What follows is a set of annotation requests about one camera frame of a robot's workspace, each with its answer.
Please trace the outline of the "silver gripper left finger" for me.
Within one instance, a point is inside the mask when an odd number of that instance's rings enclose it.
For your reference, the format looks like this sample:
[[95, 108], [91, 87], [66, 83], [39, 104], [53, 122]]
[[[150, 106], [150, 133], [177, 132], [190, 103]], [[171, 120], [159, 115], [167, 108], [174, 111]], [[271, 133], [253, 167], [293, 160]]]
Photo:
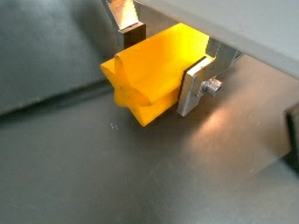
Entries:
[[117, 28], [117, 37], [123, 49], [146, 40], [146, 24], [139, 20], [134, 0], [102, 0]]

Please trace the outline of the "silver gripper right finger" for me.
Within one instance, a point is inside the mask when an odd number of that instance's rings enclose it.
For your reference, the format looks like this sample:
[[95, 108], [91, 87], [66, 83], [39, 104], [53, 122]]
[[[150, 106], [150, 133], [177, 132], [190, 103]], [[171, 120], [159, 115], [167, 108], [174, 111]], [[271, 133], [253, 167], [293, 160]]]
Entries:
[[210, 38], [206, 55], [183, 72], [177, 109], [182, 116], [189, 115], [205, 95], [218, 94], [222, 82], [217, 77], [231, 68], [242, 56], [239, 50]]

